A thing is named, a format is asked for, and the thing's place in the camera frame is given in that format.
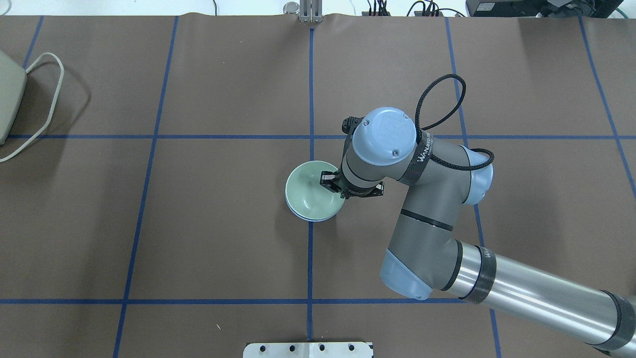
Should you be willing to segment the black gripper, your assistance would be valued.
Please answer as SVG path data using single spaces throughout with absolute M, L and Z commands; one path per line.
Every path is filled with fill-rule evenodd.
M 333 193 L 338 193 L 340 198 L 344 199 L 382 196 L 385 188 L 384 181 L 379 181 L 378 183 L 366 182 L 357 185 L 346 177 L 343 170 L 321 172 L 320 185 Z

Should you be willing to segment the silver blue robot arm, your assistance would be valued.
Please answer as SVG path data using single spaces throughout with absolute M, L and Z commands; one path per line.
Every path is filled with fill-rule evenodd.
M 635 356 L 635 299 L 595 290 L 452 236 L 464 205 L 493 179 L 492 155 L 432 136 L 397 108 L 343 120 L 341 165 L 320 184 L 342 198 L 375 197 L 384 179 L 407 186 L 380 278 L 416 300 L 445 291 L 579 339 L 611 357 Z

